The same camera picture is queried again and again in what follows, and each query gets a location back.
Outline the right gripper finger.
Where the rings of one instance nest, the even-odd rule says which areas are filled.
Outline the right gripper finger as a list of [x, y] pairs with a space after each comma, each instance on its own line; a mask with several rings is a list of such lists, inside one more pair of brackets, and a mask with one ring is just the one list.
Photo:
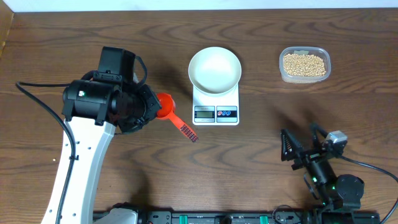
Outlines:
[[281, 161], [291, 161], [300, 157], [303, 152], [303, 146], [299, 143], [296, 137], [287, 129], [280, 131], [281, 147]]
[[318, 134], [320, 134], [320, 136], [322, 136], [323, 138], [326, 138], [328, 133], [323, 128], [321, 128], [317, 123], [312, 123], [310, 125], [310, 131], [312, 135], [313, 148], [314, 149], [321, 148], [322, 144], [318, 138]]

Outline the red measuring scoop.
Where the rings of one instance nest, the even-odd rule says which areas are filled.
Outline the red measuring scoop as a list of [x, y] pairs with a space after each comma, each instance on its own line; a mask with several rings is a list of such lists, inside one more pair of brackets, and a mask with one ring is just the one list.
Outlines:
[[186, 122], [175, 114], [176, 104], [172, 96], [167, 93], [158, 93], [156, 96], [161, 106], [161, 109], [156, 114], [156, 118], [170, 120], [186, 138], [191, 140], [191, 142], [196, 142], [198, 140], [197, 134]]

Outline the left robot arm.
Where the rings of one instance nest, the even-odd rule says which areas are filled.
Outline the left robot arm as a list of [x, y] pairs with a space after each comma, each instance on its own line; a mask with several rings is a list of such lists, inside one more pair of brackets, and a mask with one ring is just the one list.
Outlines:
[[125, 49], [103, 47], [97, 70], [63, 91], [62, 153], [43, 223], [92, 223], [104, 156], [117, 129], [131, 134], [160, 110], [156, 94], [138, 79], [142, 59]]

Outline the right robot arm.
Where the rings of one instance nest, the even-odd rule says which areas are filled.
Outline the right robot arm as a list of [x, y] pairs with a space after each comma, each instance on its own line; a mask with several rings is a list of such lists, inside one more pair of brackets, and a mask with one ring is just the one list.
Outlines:
[[304, 212], [302, 223], [354, 223], [354, 211], [361, 207], [364, 182], [351, 174], [337, 176], [329, 160], [343, 155], [348, 137], [342, 131], [326, 132], [314, 123], [311, 125], [311, 149], [305, 149], [288, 130], [280, 131], [281, 160], [293, 161], [292, 169], [306, 169], [304, 181], [321, 207]]

